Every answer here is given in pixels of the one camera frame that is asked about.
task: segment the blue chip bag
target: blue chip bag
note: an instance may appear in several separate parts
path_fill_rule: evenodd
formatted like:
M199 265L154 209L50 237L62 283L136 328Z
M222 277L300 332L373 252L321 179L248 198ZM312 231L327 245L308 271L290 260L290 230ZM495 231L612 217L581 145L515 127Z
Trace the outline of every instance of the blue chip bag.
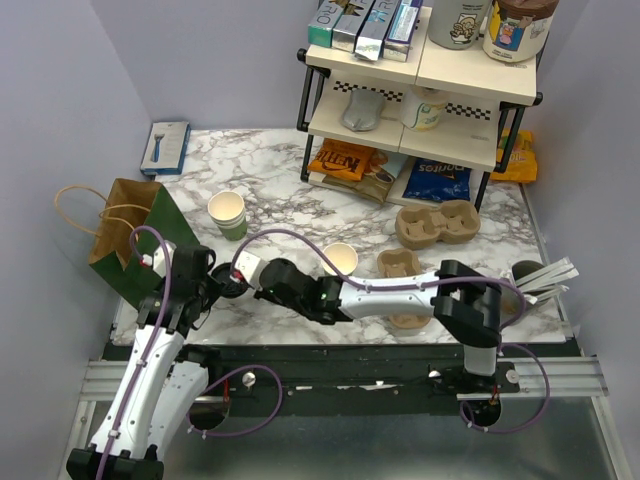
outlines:
M469 200L470 176L468 168L417 158L403 196L434 202Z

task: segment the bag handle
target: bag handle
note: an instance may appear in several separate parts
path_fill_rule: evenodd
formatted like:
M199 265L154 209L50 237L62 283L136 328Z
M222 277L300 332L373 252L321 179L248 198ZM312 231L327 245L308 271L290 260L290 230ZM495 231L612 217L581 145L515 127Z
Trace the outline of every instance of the bag handle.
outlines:
M91 235L95 235L96 237L98 236L98 233L93 231L93 230L89 230L87 227L83 227L82 225L74 222L73 220L71 220L66 213L64 213L64 211L60 208L59 205L59 201L60 201L60 196L65 193L68 192L69 190L86 190L88 192L91 193L95 193L96 195L98 195L100 198L102 198L104 200L104 203L107 203L107 198L102 195L100 192L98 192L97 190L91 188L91 187L87 187L86 185L69 185L68 187L64 187L62 189L60 189L58 191L58 193L56 193L56 196L53 199L53 205L56 207L56 211L58 212L58 214L65 220L65 222L67 222L69 225L71 225L72 227L77 228L78 230L81 230L83 232L89 233ZM134 226L131 225L129 222L127 222L124 218L118 218L118 217L105 217L104 214L105 212L108 212L110 210L116 209L116 208L137 208L140 210L144 210L147 213L150 213L151 210L149 210L147 207L143 207L142 205L135 205L133 203L125 203L123 205L113 205L111 207L107 207L104 210L102 210L98 216L103 219L103 220L116 220L118 222L123 222L125 224L127 224L129 226L129 228L133 231L134 230Z

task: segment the gray canister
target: gray canister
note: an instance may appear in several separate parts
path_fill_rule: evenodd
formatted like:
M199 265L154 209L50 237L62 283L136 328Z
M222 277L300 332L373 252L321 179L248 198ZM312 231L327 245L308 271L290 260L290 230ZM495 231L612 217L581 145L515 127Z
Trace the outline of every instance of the gray canister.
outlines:
M435 0L429 39L453 50L469 48L478 39L478 30L491 0Z

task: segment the jar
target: jar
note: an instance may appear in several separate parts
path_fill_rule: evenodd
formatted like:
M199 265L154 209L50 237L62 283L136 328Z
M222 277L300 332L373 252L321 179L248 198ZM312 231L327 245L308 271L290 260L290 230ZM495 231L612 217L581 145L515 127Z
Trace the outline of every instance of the jar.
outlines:
M478 39L478 30L491 0L435 0L427 35L433 43L453 50L469 48Z
M425 132L438 125L447 103L449 92L413 85L402 99L400 118L405 127Z
M542 50L559 0L493 0L483 48L487 55L515 63Z

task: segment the checkered pattern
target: checkered pattern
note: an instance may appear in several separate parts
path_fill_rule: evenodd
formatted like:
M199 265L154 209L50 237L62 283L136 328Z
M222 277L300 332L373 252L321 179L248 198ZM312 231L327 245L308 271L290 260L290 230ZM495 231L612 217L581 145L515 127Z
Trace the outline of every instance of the checkered pattern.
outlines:
M455 113L460 116L464 115L467 118L476 118L478 120L491 120L491 110L454 105L453 103L447 105L447 113Z
M383 88L380 88L380 89L370 88L370 87L367 87L366 85L356 85L356 84L351 84L349 82L341 82L339 80L336 80L336 83L333 85L333 89L337 92L347 93L353 90L354 88L360 88L362 90L371 90L372 92L381 93L390 102L393 102L394 100L396 102L402 102L402 95L404 95L402 92L394 92L393 90L385 90Z

